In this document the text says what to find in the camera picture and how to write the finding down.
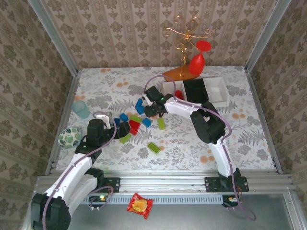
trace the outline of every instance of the chip bag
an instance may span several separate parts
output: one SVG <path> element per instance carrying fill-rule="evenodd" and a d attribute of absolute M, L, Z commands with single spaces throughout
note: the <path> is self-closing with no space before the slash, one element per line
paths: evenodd
<path fill-rule="evenodd" d="M 127 207 L 127 211 L 143 215 L 144 219 L 147 219 L 150 209 L 153 206 L 153 202 L 154 200 L 146 200 L 139 194 L 135 193 Z"/>

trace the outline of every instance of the yellow-green block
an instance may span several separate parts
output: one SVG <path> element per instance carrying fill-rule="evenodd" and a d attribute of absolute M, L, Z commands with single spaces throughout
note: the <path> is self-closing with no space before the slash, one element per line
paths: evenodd
<path fill-rule="evenodd" d="M 141 123 L 142 118 L 140 118 L 139 116 L 136 116 L 136 115 L 131 115 L 130 120 Z"/>
<path fill-rule="evenodd" d="M 158 146 L 156 146 L 155 144 L 153 144 L 152 142 L 149 143 L 148 148 L 151 151 L 153 151 L 155 154 L 158 154 L 161 151 L 161 149 Z"/>
<path fill-rule="evenodd" d="M 131 138 L 131 134 L 127 134 L 123 138 L 119 139 L 119 141 L 123 144 L 125 144 L 129 139 Z"/>
<path fill-rule="evenodd" d="M 163 118 L 158 118 L 158 126 L 160 130 L 164 130 L 165 129 L 165 123 L 164 123 L 164 119 Z"/>

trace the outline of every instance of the white box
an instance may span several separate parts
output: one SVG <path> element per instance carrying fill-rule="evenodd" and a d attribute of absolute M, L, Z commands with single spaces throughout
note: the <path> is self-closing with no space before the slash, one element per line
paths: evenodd
<path fill-rule="evenodd" d="M 215 108 L 227 107 L 229 105 L 229 92 L 222 77 L 203 78 L 205 83 L 206 91 L 211 102 Z M 186 91 L 184 88 L 183 81 L 175 81 L 176 90 L 180 90 L 184 95 L 184 100 L 187 100 Z M 173 94 L 174 85 L 171 81 L 163 83 L 163 94 Z"/>

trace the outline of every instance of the light blue cup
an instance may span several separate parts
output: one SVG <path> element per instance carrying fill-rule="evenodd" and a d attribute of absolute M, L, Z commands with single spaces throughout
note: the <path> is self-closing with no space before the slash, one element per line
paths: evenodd
<path fill-rule="evenodd" d="M 71 109 L 73 112 L 82 119 L 88 118 L 90 111 L 88 110 L 84 101 L 76 101 L 72 104 Z"/>

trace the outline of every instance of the damask wallpaper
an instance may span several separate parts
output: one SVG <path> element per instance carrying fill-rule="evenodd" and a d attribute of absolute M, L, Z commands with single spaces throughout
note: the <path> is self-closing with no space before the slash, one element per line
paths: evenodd
<path fill-rule="evenodd" d="M 23 223 L 71 74 L 26 0 L 0 0 L 0 229 Z"/>
<path fill-rule="evenodd" d="M 252 77 L 285 173 L 307 216 L 307 2 L 293 0 Z"/>
<path fill-rule="evenodd" d="M 185 31 L 193 16 L 201 19 L 213 49 L 207 65 L 244 65 L 277 0 L 43 0 L 79 69 L 178 66 L 181 52 L 174 33 Z M 174 23 L 174 16 L 184 21 Z M 191 58 L 196 49 L 189 49 Z"/>

